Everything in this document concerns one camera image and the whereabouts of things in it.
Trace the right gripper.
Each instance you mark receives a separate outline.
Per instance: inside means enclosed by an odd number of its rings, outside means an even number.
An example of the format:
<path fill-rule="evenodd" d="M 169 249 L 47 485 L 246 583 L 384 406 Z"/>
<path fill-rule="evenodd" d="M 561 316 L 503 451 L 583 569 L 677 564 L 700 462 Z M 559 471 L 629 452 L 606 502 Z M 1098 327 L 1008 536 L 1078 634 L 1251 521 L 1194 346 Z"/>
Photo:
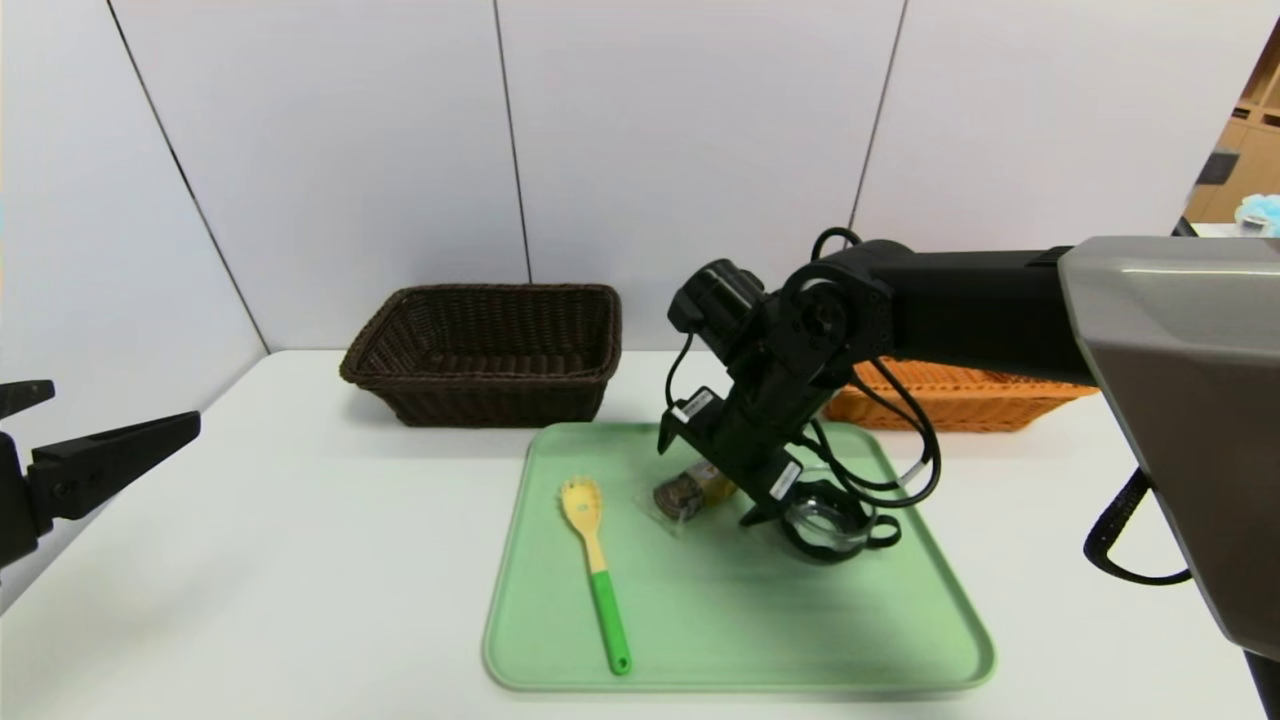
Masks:
<path fill-rule="evenodd" d="M 726 397 L 703 386 L 686 398 L 672 393 L 675 363 L 667 373 L 667 409 L 657 452 L 682 439 L 728 477 L 755 503 L 740 527 L 777 521 L 794 503 L 801 464 L 786 446 L 814 416 L 814 373 L 767 363 L 759 375 L 731 387 Z"/>

